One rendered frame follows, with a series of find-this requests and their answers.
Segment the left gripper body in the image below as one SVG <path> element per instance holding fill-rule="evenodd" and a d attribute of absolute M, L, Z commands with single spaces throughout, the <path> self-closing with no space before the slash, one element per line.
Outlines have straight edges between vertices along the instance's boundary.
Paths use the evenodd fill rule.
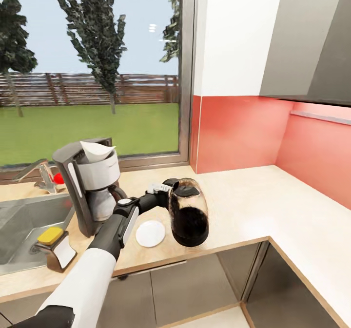
<path fill-rule="evenodd" d="M 147 198 L 148 203 L 149 203 L 149 209 L 151 210 L 155 208 L 156 206 L 160 206 L 163 208 L 168 207 L 168 196 L 164 194 L 163 192 L 159 193 L 148 193 L 147 190 L 144 195 L 145 198 Z"/>

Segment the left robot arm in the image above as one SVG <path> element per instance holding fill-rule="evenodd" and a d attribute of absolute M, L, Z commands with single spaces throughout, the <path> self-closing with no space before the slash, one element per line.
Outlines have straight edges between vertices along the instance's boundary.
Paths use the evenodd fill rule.
<path fill-rule="evenodd" d="M 43 302 L 34 317 L 8 328 L 96 328 L 114 268 L 138 215 L 168 207 L 171 187 L 150 182 L 145 195 L 122 199 L 101 223 L 74 268 Z"/>

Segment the saucer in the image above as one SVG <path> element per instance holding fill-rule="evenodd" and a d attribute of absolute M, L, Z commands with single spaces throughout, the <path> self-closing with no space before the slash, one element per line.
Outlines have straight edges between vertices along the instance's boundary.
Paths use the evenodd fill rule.
<path fill-rule="evenodd" d="M 147 221 L 141 224 L 136 232 L 136 240 L 144 247 L 158 245 L 165 235 L 164 226 L 156 221 Z"/>

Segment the paper coffee filter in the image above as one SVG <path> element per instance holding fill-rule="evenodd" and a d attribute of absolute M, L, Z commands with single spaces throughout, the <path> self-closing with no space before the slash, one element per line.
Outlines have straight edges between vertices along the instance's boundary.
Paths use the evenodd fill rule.
<path fill-rule="evenodd" d="M 110 153 L 113 147 L 107 147 L 99 144 L 91 144 L 91 143 L 83 143 L 82 147 L 86 154 L 86 157 L 89 163 L 98 162 L 106 158 L 106 156 Z"/>

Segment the electric kettle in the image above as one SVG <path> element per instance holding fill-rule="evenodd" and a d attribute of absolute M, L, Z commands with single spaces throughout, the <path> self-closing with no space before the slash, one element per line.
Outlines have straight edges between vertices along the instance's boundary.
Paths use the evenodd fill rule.
<path fill-rule="evenodd" d="M 191 178 L 168 178 L 162 184 L 171 187 L 168 212 L 175 240 L 185 247 L 203 244 L 209 235 L 209 216 L 205 196 Z"/>

